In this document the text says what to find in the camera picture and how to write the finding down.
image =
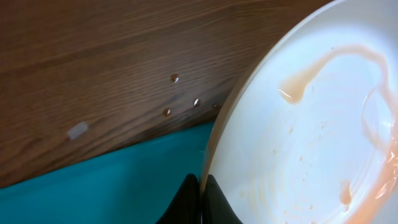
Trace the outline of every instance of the plate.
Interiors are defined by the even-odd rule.
[[[202,174],[243,223],[398,223],[396,9],[329,3],[231,92]]]

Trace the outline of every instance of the white plate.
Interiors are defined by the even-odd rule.
[[[397,9],[396,0],[331,2],[233,90],[203,175],[243,223],[398,223],[394,155],[386,165],[397,153]],[[302,98],[292,91],[301,83]]]

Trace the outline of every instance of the dark brown wood surface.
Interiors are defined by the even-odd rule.
[[[1,1],[0,187],[214,119],[250,63],[328,1]]]

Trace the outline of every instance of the blue mat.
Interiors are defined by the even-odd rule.
[[[188,173],[200,174],[213,123],[127,147],[0,190],[0,223],[155,223]]]

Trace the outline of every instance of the sauce streak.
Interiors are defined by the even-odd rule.
[[[362,128],[366,133],[366,137],[374,145],[374,147],[386,154],[386,162],[376,183],[371,187],[368,195],[363,200],[361,205],[356,208],[356,211],[346,221],[346,224],[363,224],[370,223],[372,221],[373,217],[391,194],[391,191],[396,185],[396,180],[398,178],[398,125],[396,125],[395,122],[395,120],[398,118],[398,103],[397,97],[393,94],[388,86],[388,66],[385,58],[383,55],[372,51],[363,45],[348,45],[339,47],[318,59],[313,65],[303,69],[301,72],[296,73],[287,80],[284,80],[280,84],[278,92],[286,102],[290,104],[299,103],[303,98],[307,85],[316,77],[319,71],[330,60],[339,55],[347,54],[359,55],[365,59],[373,61],[379,66],[382,75],[381,81],[368,93],[368,96],[378,92],[382,96],[383,100],[387,103],[388,108],[394,117],[394,125],[391,129],[391,141],[387,146],[380,144],[381,139],[379,135],[370,134],[371,131],[364,120],[363,114],[361,117]],[[364,106],[368,102],[368,96],[364,101]],[[343,204],[350,204],[352,200],[351,197],[354,198],[354,196],[355,195],[351,195],[351,192],[349,191],[349,184],[346,184],[345,187],[343,186],[340,195],[340,200]]]

